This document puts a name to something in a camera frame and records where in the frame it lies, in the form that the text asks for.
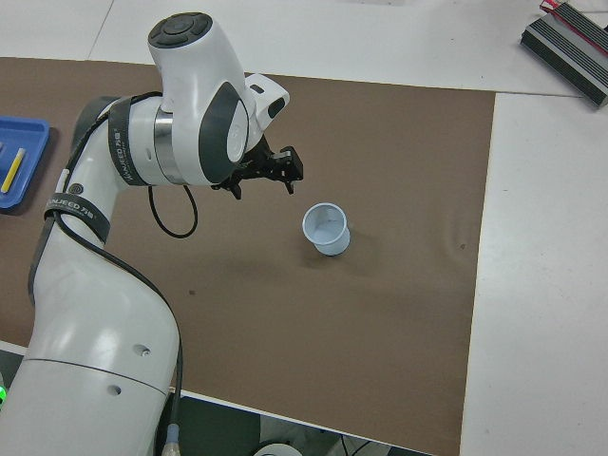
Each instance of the plastic cup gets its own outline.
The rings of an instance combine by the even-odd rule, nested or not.
[[[306,211],[302,230],[316,250],[329,257],[340,255],[351,242],[346,214],[330,202],[319,202]]]

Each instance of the silver band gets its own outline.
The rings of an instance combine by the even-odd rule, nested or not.
[[[173,114],[159,108],[154,120],[154,148],[161,171],[171,183],[184,185],[186,182],[175,162],[171,130],[173,129]]]

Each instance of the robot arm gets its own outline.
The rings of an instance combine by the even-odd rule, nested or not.
[[[159,22],[148,45],[163,94],[108,104],[84,133],[47,206],[30,275],[36,318],[0,413],[0,454],[150,454],[180,347],[161,293],[104,250],[129,185],[231,191],[257,177],[302,179],[291,148],[263,136],[289,102],[245,78],[219,25],[201,13]]]

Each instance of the cable connector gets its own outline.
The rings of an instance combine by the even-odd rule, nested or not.
[[[180,427],[170,424],[167,427],[167,440],[162,448],[161,456],[180,456]]]

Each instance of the cup rim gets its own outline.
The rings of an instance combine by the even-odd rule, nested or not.
[[[331,240],[326,240],[324,242],[315,242],[308,236],[308,233],[306,232],[306,228],[305,228],[306,218],[314,209],[316,209],[317,207],[322,207],[322,206],[330,206],[333,209],[337,210],[342,215],[342,229],[340,230],[340,233]],[[309,240],[310,242],[312,242],[314,245],[331,245],[331,244],[335,243],[337,240],[339,240],[340,238],[342,238],[342,236],[344,236],[346,229],[347,229],[346,214],[344,213],[344,211],[342,210],[342,208],[340,206],[333,204],[332,202],[318,202],[317,204],[312,206],[308,211],[306,211],[306,214],[304,214],[304,218],[302,219],[302,232],[304,233],[304,236],[306,237],[306,239]]]

